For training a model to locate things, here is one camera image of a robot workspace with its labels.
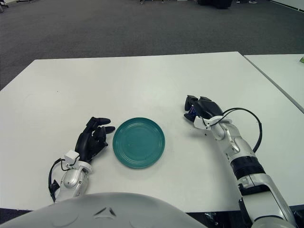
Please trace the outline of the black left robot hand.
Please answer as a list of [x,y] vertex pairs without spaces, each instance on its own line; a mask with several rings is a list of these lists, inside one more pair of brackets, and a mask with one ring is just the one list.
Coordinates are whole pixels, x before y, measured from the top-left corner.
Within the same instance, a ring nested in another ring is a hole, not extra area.
[[75,152],[79,153],[80,161],[91,163],[92,159],[108,146],[106,136],[115,131],[114,126],[106,126],[110,122],[108,118],[91,117],[76,142]]

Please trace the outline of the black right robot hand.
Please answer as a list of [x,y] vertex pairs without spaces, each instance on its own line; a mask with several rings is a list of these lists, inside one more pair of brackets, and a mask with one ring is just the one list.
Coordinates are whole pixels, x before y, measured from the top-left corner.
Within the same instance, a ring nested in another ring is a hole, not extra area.
[[187,95],[184,108],[187,112],[184,117],[191,122],[194,122],[196,117],[209,120],[214,116],[223,115],[223,111],[215,102],[203,96],[197,98],[193,95]]

